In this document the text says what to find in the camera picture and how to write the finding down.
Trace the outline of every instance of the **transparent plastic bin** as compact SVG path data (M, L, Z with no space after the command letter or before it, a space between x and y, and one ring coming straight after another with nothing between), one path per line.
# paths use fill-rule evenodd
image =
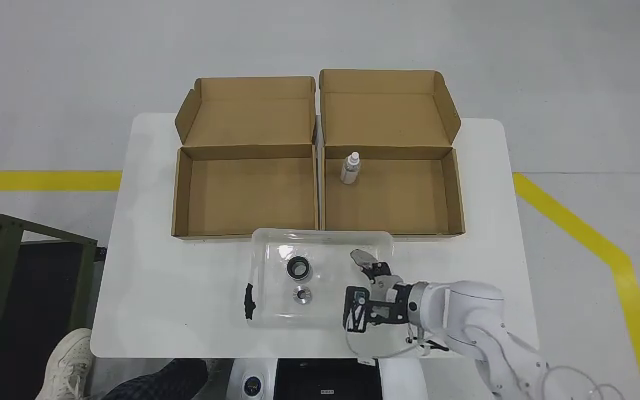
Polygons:
M386 232L256 230L249 276L256 308L247 320L249 325L342 329L346 287L370 285L349 255L354 249L390 262L393 238ZM305 257L311 266L309 277L303 281L295 281L287 273L287 262L295 256ZM294 299L299 285L311 291L307 304Z

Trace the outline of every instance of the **white table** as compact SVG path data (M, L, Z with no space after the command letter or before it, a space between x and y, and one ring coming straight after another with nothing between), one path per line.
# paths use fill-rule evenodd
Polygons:
M251 328L243 297L249 240L170 236L175 114L142 114L131 129L93 327L99 357L352 357L343 331ZM467 233L396 241L392 271L406 282L479 280L506 296L505 322L538 347L520 220L502 125L463 119L458 151ZM406 327L380 327L356 350L406 344ZM432 352L431 357L450 357Z

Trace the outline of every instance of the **bottle cap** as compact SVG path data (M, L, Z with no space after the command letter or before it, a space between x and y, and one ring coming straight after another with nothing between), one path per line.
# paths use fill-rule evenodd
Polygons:
M360 154L358 154L357 151L354 151L347 159L347 162L351 165L358 165L358 163L360 162Z

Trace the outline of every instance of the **cardboard box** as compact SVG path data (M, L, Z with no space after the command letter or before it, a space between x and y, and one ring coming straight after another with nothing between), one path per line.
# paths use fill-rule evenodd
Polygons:
M173 236L319 228L312 77L198 79L175 123Z
M323 70L321 226L457 235L464 216L453 140L460 118L436 71ZM345 185L345 157L360 153Z

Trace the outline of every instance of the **wire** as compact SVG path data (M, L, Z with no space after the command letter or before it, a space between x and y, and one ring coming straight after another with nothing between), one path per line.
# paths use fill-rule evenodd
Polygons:
M613 386L610 383L601 383L599 385L596 385L593 389L591 389L589 391L589 400L591 400L591 398L593 397L593 395L595 393L594 392L595 390L597 390L598 393L600 393L600 396L602 396L602 391L600 391L600 388L603 388L603 387L607 387L607 388L613 390L614 392L616 392L618 394L618 396L620 397L621 400L625 400L624 399L624 395L622 394L622 392L620 390L618 390L617 387Z
M465 325L463 327L463 331L466 331L467 328L478 329L479 331L483 332L485 335L487 335L491 339L493 339L498 344L498 346L500 346L500 351L502 352L502 355L504 357L504 349L502 348L502 345L495 338L495 336L493 336L489 331L487 331L486 329L483 329L482 327L479 327L477 325ZM509 369L511 370L511 373L516 377L516 381L517 381L518 380L518 375L513 370L513 368L509 364L508 360L506 360L506 358L505 358L505 361L507 361L507 365L509 366ZM596 381L589 374L587 374L586 372L584 372L584 371L582 371L582 370L580 370L578 368L572 367L570 365L557 365L555 367L547 369L547 371L544 373L544 375L542 377L542 382L540 383L540 391L542 392L542 400L546 400L545 388L546 388L546 385L547 385L547 378L553 372L559 371L559 370L573 371L573 372L583 376L584 378L586 378L593 385L591 387L591 390L588 392L589 397L587 398L587 400L592 400L593 399L593 395L596 394L596 393L600 395L600 400L604 400L604 396L602 395L602 390L601 390L601 388L604 388L604 387L615 391L618 394L618 396L620 396L620 400L625 400L624 395L622 394L622 392L617 387L613 386L610 383L598 384L598 383L596 383Z
M411 336L410 337L413 337L413 331L411 330L411 324L407 324L407 327L408 327L409 332L411 332ZM369 358L391 358L391 357L396 357L396 356L399 356L399 355L404 354L406 352L409 352L409 351L411 351L411 350L413 350L413 349L417 348L418 346L421 346L421 345L423 345L425 343L424 330L422 328L418 328L418 339L416 340L416 344L411 345L409 347L405 347L402 350L399 350L399 351L396 351L396 352L393 352L393 353L390 353L390 354L385 354L385 355L382 355L382 356L372 356L370 354L360 354L357 351L355 351L355 349L351 346L351 342L349 341L349 332L347 332L346 329L344 331L344 336L345 336L345 339L347 341L347 347L349 347L349 350L351 350L351 352L353 354L355 354L358 357L369 357Z
M587 397L588 400L593 399L593 395L596 394L596 393L598 395L600 395L600 399L601 400L604 400L604 395L602 394L601 388L605 388L605 387L615 391L618 394L618 396L620 397L620 400L625 400L624 395L622 394L622 392L617 387L613 386L610 383L600 383L600 384L598 384L598 383L596 383L596 381L591 376L589 376L589 374L587 374L586 372L584 372L584 371L582 371L582 370L580 370L578 368L572 367L570 365L557 365L555 367L549 368L547 370L547 372L545 372L544 377L542 378L542 388L541 388L542 400L544 400L545 397L546 397L544 389L546 387L547 378L549 377L549 375L551 375L551 373L553 373L555 371L559 371L559 370L567 370L567 371L575 372L576 374L581 375L582 377L587 379L591 383L591 385L593 385L593 386L591 386L591 390L589 390L589 392L588 392L588 394L589 394L589 397Z

